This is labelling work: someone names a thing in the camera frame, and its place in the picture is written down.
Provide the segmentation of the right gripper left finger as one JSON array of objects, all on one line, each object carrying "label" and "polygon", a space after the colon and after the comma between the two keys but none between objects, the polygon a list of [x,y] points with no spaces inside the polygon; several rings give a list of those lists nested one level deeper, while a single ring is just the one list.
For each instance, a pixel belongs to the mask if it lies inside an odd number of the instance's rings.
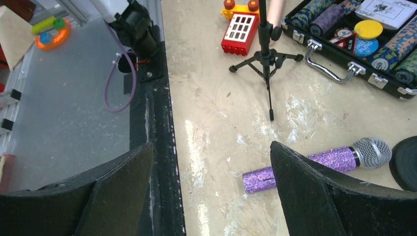
[{"label": "right gripper left finger", "polygon": [[133,236],[152,170],[154,146],[134,150],[38,190],[0,196],[3,236]]}]

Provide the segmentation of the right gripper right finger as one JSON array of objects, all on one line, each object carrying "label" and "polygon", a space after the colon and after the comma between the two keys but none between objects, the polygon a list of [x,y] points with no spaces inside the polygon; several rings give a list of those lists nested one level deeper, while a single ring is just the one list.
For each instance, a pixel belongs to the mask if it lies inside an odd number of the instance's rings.
[{"label": "right gripper right finger", "polygon": [[365,182],[270,144],[276,188],[292,236],[414,236],[417,195]]}]

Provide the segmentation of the purple glitter microphone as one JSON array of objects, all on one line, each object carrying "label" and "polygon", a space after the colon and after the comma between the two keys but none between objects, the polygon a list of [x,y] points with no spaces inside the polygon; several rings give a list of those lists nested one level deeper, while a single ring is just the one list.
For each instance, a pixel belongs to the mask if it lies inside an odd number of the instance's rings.
[{"label": "purple glitter microphone", "polygon": [[[361,138],[351,146],[342,146],[309,155],[308,159],[328,168],[345,173],[357,168],[377,169],[388,164],[392,150],[380,138]],[[276,187],[271,166],[257,169],[242,175],[246,193],[255,193]]]}]

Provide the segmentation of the black round-base mic stand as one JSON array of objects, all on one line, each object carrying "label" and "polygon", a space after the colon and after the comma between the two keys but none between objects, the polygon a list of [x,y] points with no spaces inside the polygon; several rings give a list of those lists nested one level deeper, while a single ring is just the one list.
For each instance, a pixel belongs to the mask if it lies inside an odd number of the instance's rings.
[{"label": "black round-base mic stand", "polygon": [[396,183],[405,191],[417,191],[417,137],[400,141],[392,149],[389,169]]}]

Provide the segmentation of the black tripod shock-mount stand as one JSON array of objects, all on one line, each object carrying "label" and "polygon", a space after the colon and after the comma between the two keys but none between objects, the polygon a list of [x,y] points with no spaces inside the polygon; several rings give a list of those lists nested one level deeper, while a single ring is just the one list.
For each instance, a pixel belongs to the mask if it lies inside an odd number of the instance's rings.
[{"label": "black tripod shock-mount stand", "polygon": [[271,103],[271,89],[270,79],[278,69],[282,67],[283,62],[286,59],[293,59],[296,62],[300,62],[304,59],[302,54],[292,55],[286,53],[279,53],[275,49],[269,47],[270,40],[277,41],[282,33],[281,27],[273,27],[273,25],[267,21],[267,6],[265,0],[259,1],[259,16],[260,22],[258,24],[258,38],[261,49],[254,53],[254,56],[238,63],[231,65],[229,71],[235,73],[239,68],[248,65],[250,66],[259,76],[261,76],[265,83],[268,91],[269,99],[269,119],[274,120],[274,113]]}]

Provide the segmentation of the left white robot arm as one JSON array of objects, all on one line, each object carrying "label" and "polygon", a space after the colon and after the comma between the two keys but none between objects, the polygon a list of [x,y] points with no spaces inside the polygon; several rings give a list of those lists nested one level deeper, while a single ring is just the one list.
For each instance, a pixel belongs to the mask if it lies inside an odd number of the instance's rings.
[{"label": "left white robot arm", "polygon": [[92,0],[121,45],[138,58],[136,76],[140,83],[163,77],[161,35],[149,11],[136,0]]}]

